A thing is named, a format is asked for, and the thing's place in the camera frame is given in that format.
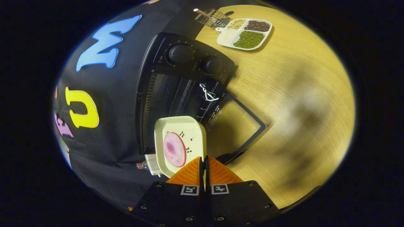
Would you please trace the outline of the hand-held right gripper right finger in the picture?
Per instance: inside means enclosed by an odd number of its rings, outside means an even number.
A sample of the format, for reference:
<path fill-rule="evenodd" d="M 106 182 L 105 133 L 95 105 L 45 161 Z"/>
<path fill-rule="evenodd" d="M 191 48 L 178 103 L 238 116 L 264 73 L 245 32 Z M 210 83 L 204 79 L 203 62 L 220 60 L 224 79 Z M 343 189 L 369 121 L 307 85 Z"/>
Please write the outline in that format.
<path fill-rule="evenodd" d="M 227 166 L 206 156 L 208 227 L 258 227 L 280 210 L 260 184 L 244 181 Z"/>

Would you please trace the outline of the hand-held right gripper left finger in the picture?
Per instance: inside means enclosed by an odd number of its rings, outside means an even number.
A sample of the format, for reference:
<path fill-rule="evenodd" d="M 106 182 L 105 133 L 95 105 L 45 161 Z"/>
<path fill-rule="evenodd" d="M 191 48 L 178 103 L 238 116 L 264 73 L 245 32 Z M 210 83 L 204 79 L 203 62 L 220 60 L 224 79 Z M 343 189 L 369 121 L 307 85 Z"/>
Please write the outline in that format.
<path fill-rule="evenodd" d="M 153 227 L 206 226 L 204 167 L 196 157 L 166 182 L 154 182 L 131 215 Z"/>

